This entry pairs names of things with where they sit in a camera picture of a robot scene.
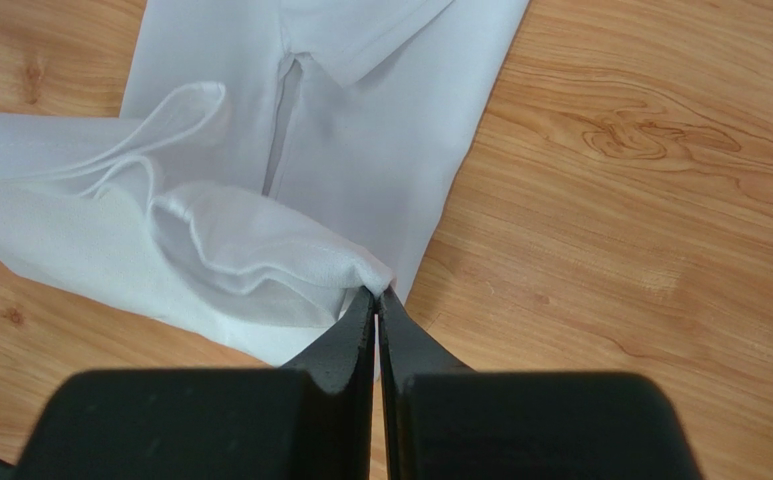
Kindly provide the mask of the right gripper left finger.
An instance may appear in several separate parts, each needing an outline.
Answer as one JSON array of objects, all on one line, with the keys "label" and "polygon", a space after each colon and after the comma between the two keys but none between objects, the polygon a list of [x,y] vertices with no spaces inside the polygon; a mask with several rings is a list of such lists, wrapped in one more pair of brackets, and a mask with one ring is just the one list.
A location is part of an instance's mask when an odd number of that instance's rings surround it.
[{"label": "right gripper left finger", "polygon": [[364,479],[375,300],[273,369],[94,370],[52,396],[18,479]]}]

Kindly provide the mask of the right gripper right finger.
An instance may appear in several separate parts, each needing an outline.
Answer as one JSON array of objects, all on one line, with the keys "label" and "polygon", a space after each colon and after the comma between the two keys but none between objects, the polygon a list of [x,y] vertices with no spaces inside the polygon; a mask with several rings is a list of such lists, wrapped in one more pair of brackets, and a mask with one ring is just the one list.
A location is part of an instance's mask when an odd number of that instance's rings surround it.
[{"label": "right gripper right finger", "polygon": [[478,372],[378,301],[393,479],[698,479],[675,409],[630,372]]}]

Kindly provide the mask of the white t shirt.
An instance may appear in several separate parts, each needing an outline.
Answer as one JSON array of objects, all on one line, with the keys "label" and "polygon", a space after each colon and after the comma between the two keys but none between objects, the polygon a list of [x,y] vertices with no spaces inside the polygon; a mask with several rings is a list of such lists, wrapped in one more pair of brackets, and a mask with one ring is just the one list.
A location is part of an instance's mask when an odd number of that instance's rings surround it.
[{"label": "white t shirt", "polygon": [[0,114],[0,261],[273,365],[405,299],[523,1],[151,1],[116,118]]}]

